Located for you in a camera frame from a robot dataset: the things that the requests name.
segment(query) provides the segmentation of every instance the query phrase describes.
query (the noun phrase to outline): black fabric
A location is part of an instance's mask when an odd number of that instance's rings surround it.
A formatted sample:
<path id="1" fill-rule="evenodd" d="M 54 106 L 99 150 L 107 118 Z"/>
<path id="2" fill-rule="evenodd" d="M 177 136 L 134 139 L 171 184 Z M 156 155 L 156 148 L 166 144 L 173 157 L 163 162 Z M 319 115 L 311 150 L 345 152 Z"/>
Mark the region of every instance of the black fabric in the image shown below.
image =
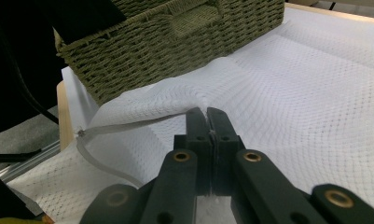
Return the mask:
<path id="1" fill-rule="evenodd" d="M 24 202 L 0 179 L 0 218 L 2 217 L 33 219 L 35 215 L 26 208 Z"/>
<path id="2" fill-rule="evenodd" d="M 56 56 L 52 26 L 34 0 L 0 0 L 0 25 L 33 97 L 49 109 L 66 65 Z M 38 115 L 21 96 L 0 48 L 0 132 Z"/>

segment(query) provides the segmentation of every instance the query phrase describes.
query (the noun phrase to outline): white surface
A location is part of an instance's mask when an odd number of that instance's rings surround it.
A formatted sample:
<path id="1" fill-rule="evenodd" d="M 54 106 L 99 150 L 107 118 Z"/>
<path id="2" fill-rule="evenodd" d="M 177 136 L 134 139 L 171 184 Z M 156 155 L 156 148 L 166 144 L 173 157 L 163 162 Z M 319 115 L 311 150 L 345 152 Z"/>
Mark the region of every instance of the white surface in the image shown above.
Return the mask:
<path id="1" fill-rule="evenodd" d="M 350 21 L 308 11 L 285 8 L 284 22 L 297 21 L 301 25 L 327 31 L 340 36 L 355 36 L 356 39 L 366 39 L 374 42 L 374 24 L 362 21 Z M 97 104 L 86 92 L 70 67 L 62 70 L 70 117 L 73 130 L 85 130 L 98 110 Z"/>
<path id="2" fill-rule="evenodd" d="M 77 133 L 79 130 L 85 130 L 88 127 L 99 106 L 87 93 L 86 88 L 70 67 L 62 69 L 62 78 L 66 89 L 71 126 Z"/>
<path id="3" fill-rule="evenodd" d="M 226 58 L 103 105 L 78 143 L 146 183 L 173 135 L 185 132 L 183 113 L 212 106 L 297 188 L 332 183 L 374 207 L 374 25 L 289 8 L 285 16 L 287 24 Z M 95 168 L 75 141 L 9 185 L 57 223 L 76 223 L 97 193 L 117 182 L 128 179 Z M 197 223 L 232 222 L 229 198 L 199 198 Z"/>

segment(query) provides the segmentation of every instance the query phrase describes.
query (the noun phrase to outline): black cable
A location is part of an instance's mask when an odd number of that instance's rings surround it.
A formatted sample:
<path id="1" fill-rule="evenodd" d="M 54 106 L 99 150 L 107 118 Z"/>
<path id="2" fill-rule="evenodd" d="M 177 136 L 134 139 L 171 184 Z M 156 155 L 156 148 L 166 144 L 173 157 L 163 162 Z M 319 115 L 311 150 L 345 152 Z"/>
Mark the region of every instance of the black cable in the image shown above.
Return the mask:
<path id="1" fill-rule="evenodd" d="M 32 106 L 40 114 L 52 120 L 54 123 L 59 124 L 59 119 L 56 118 L 51 113 L 49 113 L 40 103 L 36 101 L 36 99 L 33 97 L 29 89 L 27 88 L 26 84 L 24 83 L 23 77 L 21 76 L 21 70 L 19 69 L 18 63 L 7 41 L 7 37 L 4 34 L 3 30 L 1 29 L 1 26 L 0 26 L 0 48 L 2 52 L 4 53 L 7 64 L 9 65 L 9 69 L 11 70 L 10 72 L 12 76 L 14 77 L 18 90 L 20 91 L 23 98 L 27 101 L 27 103 L 29 103 L 30 106 Z"/>
<path id="2" fill-rule="evenodd" d="M 334 8 L 334 6 L 336 5 L 336 2 L 332 2 L 332 5 L 331 7 L 329 8 L 329 10 L 332 10 Z"/>

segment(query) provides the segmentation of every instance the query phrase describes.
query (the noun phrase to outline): screw hole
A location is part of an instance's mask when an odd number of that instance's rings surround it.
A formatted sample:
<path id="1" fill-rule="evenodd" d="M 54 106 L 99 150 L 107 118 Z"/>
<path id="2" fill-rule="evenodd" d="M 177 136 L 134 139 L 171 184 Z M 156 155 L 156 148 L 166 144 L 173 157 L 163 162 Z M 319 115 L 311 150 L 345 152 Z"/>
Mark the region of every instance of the screw hole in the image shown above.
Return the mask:
<path id="1" fill-rule="evenodd" d="M 353 200 L 347 196 L 347 194 L 335 190 L 330 189 L 327 190 L 325 193 L 326 199 L 329 200 L 331 203 L 333 203 L 336 206 L 343 207 L 343 208 L 351 208 L 354 206 Z"/>
<path id="2" fill-rule="evenodd" d="M 295 224 L 309 224 L 309 220 L 303 216 L 301 213 L 292 213 L 291 214 L 291 220 Z"/>
<path id="3" fill-rule="evenodd" d="M 189 160 L 189 154 L 185 152 L 178 152 L 178 153 L 175 153 L 174 159 L 176 161 L 187 161 Z"/>
<path id="4" fill-rule="evenodd" d="M 108 195 L 107 204 L 111 207 L 118 207 L 128 201 L 128 195 L 122 191 L 115 191 Z"/>
<path id="5" fill-rule="evenodd" d="M 173 223 L 173 216 L 168 212 L 162 212 L 157 216 L 157 223 L 159 224 L 171 224 Z"/>
<path id="6" fill-rule="evenodd" d="M 247 152 L 244 154 L 244 158 L 248 161 L 260 161 L 262 158 L 253 152 Z"/>

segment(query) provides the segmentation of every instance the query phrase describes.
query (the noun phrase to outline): green wicker basket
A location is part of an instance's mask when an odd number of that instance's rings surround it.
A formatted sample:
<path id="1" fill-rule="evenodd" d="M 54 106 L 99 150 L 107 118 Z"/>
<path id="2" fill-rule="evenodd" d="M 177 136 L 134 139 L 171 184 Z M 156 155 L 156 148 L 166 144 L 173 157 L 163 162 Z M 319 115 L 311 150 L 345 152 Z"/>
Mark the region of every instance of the green wicker basket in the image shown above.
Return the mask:
<path id="1" fill-rule="evenodd" d="M 127 20 L 58 46 L 98 105 L 229 55 L 284 17 L 284 0 L 113 2 Z"/>

